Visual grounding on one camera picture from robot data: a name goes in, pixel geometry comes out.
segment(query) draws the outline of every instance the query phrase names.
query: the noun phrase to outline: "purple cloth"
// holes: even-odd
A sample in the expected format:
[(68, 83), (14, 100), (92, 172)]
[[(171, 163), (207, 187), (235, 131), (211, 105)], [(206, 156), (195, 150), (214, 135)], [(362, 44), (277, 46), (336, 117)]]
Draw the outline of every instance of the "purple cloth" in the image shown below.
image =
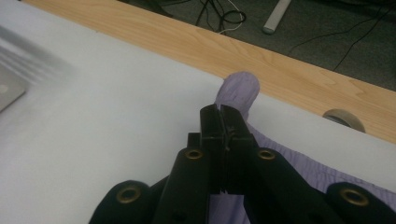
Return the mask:
[[(231, 74), (224, 80), (215, 103), (217, 106), (232, 106), (241, 112), (244, 119), (247, 119), (248, 111), (259, 91), (259, 81), (250, 73), (239, 72)], [(349, 182), (369, 190), (378, 199), (396, 211), (395, 193), (325, 166), (302, 153), (284, 147), (267, 138), (265, 135), (255, 130), (251, 125), (248, 124), (247, 126), (260, 147), (269, 147), (281, 153), (313, 188), (325, 192), (327, 187), (333, 183)], [(243, 196), (228, 194), (212, 195), (210, 199), (209, 223), (249, 223), (243, 206)]]

